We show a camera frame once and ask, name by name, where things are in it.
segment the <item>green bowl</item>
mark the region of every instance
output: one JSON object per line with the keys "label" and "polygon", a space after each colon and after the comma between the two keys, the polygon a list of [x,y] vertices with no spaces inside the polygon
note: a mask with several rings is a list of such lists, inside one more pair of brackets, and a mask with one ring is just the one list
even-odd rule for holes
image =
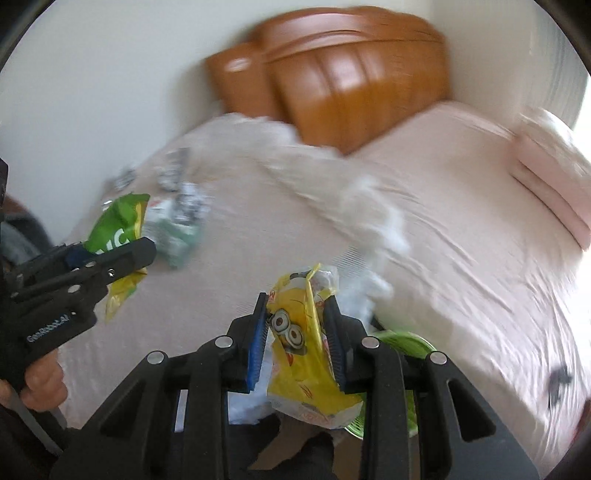
{"label": "green bowl", "polygon": [[[436,348],[427,342],[424,338],[410,332],[392,332],[385,330],[372,334],[380,339],[386,345],[398,350],[405,355],[416,358],[425,358]],[[414,394],[412,390],[406,392],[407,417],[408,417],[408,436],[414,437],[418,433],[417,412],[414,407]],[[354,419],[345,429],[359,440],[363,440],[363,425],[365,423],[365,395],[363,395],[363,407],[359,416]]]}

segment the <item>finger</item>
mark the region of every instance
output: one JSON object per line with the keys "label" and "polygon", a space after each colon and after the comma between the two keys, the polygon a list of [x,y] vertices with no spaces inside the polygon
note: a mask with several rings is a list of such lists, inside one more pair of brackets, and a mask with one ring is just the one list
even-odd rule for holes
{"label": "finger", "polygon": [[45,381],[45,383],[35,388],[29,388],[29,390],[35,398],[41,399],[46,396],[51,396],[53,392],[55,392],[61,386],[63,380],[64,371],[58,364],[56,364],[51,376]]}
{"label": "finger", "polygon": [[26,408],[30,410],[35,410],[38,412],[43,412],[47,410],[53,410],[54,408],[59,407],[62,403],[66,401],[68,398],[68,389],[64,384],[61,384],[55,392],[51,395],[37,398],[31,394],[31,391],[25,389],[25,391],[21,394],[21,399]]}
{"label": "finger", "polygon": [[5,380],[0,380],[0,405],[8,408],[10,404],[10,397],[12,395],[12,389]]}
{"label": "finger", "polygon": [[49,380],[56,368],[61,367],[57,363],[57,350],[54,350],[29,365],[25,371],[25,382],[35,390]]}

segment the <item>green snack bag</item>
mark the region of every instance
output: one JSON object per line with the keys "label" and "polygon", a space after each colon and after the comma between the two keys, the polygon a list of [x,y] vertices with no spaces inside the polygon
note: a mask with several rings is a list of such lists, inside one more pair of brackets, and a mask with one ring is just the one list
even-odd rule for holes
{"label": "green snack bag", "polygon": [[[149,199],[148,194],[130,193],[114,200],[96,222],[84,247],[89,252],[100,255],[140,238]],[[147,273],[142,268],[109,286],[106,320],[113,318]]]}

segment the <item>wooden headboard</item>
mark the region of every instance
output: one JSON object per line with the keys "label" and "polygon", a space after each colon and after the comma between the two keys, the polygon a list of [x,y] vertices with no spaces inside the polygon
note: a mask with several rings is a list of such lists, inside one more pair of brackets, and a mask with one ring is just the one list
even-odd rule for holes
{"label": "wooden headboard", "polygon": [[227,112],[291,123],[344,154],[449,97],[444,37],[378,7],[280,15],[206,64]]}

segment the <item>pink pillow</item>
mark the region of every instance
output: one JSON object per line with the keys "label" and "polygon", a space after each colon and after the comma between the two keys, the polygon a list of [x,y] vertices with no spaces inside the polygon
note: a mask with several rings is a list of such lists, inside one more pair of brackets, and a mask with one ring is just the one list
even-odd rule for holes
{"label": "pink pillow", "polygon": [[514,151],[591,227],[591,163],[562,120],[542,108],[530,109],[521,116]]}
{"label": "pink pillow", "polygon": [[591,229],[558,192],[518,161],[509,164],[509,173],[552,210],[583,250],[589,248]]}

